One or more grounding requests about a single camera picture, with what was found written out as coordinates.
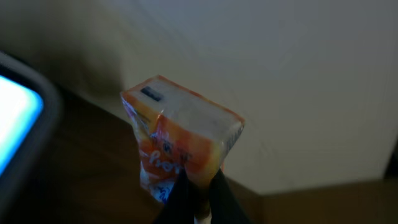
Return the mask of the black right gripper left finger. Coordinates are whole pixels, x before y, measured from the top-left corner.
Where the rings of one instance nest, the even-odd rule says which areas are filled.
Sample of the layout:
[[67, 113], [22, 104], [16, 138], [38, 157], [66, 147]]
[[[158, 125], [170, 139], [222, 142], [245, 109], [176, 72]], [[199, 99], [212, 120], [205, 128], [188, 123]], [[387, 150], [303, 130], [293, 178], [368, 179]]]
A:
[[154, 224], [194, 224], [196, 203], [197, 190], [183, 170]]

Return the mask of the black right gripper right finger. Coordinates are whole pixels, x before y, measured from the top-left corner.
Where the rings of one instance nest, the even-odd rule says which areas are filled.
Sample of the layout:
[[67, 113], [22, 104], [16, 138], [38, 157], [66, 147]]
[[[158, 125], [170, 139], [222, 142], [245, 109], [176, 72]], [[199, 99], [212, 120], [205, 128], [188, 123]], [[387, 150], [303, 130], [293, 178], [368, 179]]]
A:
[[218, 170], [210, 183], [211, 224], [250, 224], [251, 221], [232, 193], [226, 177]]

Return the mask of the orange tissue pack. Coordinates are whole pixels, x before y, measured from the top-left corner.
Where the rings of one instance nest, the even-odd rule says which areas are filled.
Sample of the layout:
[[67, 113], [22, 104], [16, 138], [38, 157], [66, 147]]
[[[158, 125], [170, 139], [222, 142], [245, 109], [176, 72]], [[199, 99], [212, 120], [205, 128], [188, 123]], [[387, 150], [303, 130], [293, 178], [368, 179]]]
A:
[[160, 75], [120, 97], [138, 145], [141, 187], [162, 203], [182, 171], [208, 188], [244, 128], [237, 113]]

